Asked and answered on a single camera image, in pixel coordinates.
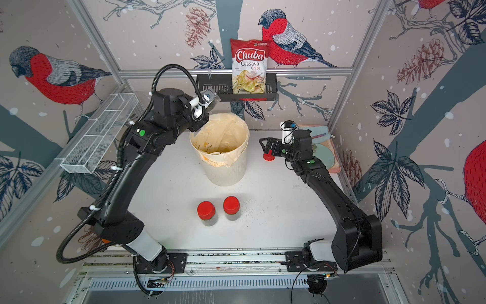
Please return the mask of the red jar lid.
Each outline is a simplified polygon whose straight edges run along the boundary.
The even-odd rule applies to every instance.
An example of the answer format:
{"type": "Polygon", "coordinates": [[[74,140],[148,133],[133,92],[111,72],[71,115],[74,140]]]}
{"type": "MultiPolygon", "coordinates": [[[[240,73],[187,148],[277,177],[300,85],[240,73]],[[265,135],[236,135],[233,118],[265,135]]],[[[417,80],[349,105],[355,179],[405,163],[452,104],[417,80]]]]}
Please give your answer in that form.
{"type": "Polygon", "coordinates": [[[275,156],[273,155],[272,150],[269,150],[268,152],[263,154],[263,158],[267,162],[272,162],[275,159],[275,156]]]}

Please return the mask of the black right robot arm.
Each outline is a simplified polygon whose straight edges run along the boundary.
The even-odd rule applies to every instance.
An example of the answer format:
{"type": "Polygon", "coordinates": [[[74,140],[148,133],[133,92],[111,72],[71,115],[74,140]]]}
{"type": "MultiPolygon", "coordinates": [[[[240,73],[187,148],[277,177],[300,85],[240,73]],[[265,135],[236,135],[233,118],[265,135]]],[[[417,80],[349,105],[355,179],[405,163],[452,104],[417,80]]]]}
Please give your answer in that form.
{"type": "Polygon", "coordinates": [[[295,129],[283,139],[261,138],[259,144],[265,160],[283,157],[290,163],[335,222],[337,230],[331,242],[319,239],[305,244],[306,265],[315,268],[330,261],[348,272],[382,260],[381,222],[356,206],[331,178],[324,163],[313,156],[310,130],[295,129]]]}

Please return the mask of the glass jar with tea leaves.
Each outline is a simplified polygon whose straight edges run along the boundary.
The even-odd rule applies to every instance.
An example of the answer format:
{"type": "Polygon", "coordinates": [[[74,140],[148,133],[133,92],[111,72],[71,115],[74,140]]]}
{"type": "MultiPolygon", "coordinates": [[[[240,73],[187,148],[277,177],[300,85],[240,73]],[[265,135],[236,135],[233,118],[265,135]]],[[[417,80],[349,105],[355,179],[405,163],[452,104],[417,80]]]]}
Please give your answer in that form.
{"type": "Polygon", "coordinates": [[[210,87],[201,93],[201,104],[207,112],[211,112],[221,101],[220,96],[210,87]]]}

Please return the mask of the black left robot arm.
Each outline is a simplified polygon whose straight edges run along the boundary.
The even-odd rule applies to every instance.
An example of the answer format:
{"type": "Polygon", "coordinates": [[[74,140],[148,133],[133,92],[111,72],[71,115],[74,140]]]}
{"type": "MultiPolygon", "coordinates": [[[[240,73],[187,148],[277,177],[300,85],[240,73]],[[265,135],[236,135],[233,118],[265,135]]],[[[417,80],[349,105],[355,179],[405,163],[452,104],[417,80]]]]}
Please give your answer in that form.
{"type": "Polygon", "coordinates": [[[108,245],[123,246],[149,271],[158,273],[168,265],[167,249],[128,211],[130,202],[163,150],[184,131],[200,130],[220,98],[212,89],[203,91],[201,97],[191,97],[179,89],[166,88],[154,92],[151,101],[148,114],[128,131],[121,149],[119,177],[88,224],[108,245]]]}

